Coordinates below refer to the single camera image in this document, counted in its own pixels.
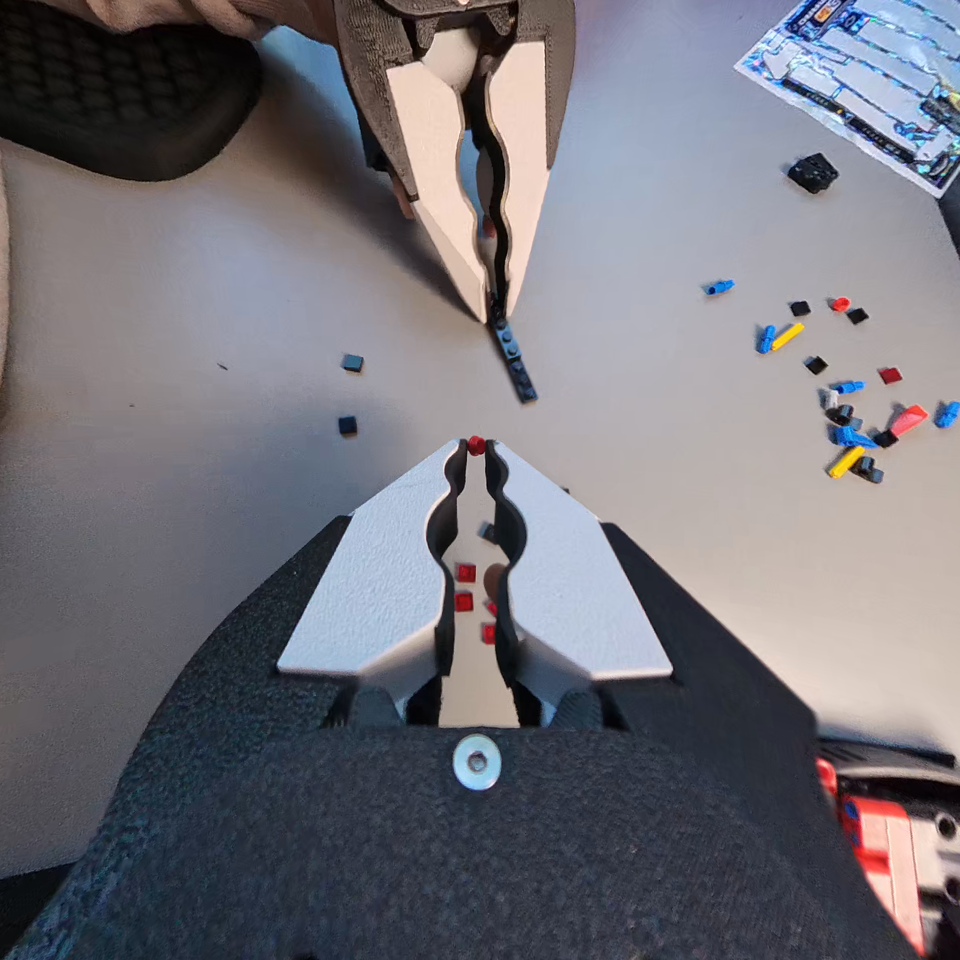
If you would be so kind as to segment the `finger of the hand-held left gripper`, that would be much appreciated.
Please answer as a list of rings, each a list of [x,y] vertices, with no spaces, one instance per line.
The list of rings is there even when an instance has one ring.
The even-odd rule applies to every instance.
[[[515,42],[485,66],[478,78],[480,249],[491,291],[511,317],[549,180],[546,42]]]
[[[461,97],[422,62],[391,67],[387,80],[413,176],[415,218],[465,306],[485,324],[490,281],[477,246],[477,215],[460,177]]]

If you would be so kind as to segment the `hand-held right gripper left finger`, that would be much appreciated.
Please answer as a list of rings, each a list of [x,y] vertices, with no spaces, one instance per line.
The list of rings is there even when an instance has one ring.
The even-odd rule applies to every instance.
[[[457,500],[469,458],[448,441],[366,500],[348,523],[276,663],[285,675],[385,691],[396,712],[450,674]]]

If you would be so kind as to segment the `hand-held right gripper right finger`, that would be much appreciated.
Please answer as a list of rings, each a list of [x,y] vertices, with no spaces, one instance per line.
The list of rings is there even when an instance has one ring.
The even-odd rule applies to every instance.
[[[501,440],[486,488],[508,562],[494,603],[498,668],[520,722],[550,722],[570,692],[664,680],[674,667],[599,518]]]

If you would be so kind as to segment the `long black lego plate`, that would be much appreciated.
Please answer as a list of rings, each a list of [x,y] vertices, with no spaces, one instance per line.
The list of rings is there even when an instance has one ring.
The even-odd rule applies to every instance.
[[[503,306],[497,296],[493,296],[487,305],[487,328],[498,352],[506,366],[510,382],[522,404],[535,402],[537,391],[525,366],[522,349],[517,341]]]

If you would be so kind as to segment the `person's left forearm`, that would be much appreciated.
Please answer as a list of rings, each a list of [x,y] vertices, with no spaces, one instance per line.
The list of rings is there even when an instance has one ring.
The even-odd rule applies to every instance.
[[[228,36],[259,40],[286,27],[309,40],[336,47],[330,1],[58,1],[76,17],[126,34],[152,26],[206,25]]]

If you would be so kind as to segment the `red black lego car model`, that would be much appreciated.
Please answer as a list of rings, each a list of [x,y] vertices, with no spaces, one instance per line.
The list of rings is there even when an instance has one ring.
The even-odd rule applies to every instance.
[[[818,776],[874,894],[921,958],[959,957],[959,767],[942,750],[821,739]]]

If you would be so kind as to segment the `black chair seat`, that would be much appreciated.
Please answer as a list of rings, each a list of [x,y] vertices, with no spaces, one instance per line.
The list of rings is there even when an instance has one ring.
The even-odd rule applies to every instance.
[[[1,3],[1,137],[129,182],[186,176],[257,105],[246,39],[210,26],[113,33],[40,2]]]

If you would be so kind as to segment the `shiny sticker sheet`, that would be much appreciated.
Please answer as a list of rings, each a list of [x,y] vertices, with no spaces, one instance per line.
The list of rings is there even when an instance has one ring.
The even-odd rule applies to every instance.
[[[959,3],[800,2],[734,66],[941,199],[959,167]]]

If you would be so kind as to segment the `black lego bracket piece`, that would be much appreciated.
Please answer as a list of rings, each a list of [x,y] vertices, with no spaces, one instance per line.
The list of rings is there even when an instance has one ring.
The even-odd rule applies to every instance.
[[[830,189],[839,178],[839,171],[822,152],[799,158],[786,172],[787,179],[811,196]]]

